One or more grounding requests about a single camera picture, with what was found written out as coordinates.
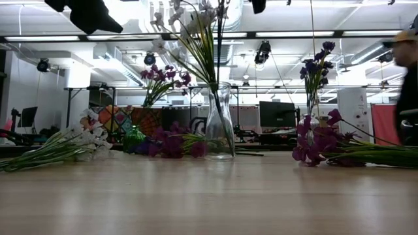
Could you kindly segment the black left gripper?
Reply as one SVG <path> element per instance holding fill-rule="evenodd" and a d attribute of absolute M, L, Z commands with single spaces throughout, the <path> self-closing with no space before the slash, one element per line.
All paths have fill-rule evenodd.
<path fill-rule="evenodd" d="M 123 27 L 111 16 L 102 0 L 44 0 L 56 12 L 70 8 L 70 21 L 90 35 L 96 30 L 121 33 Z"/>

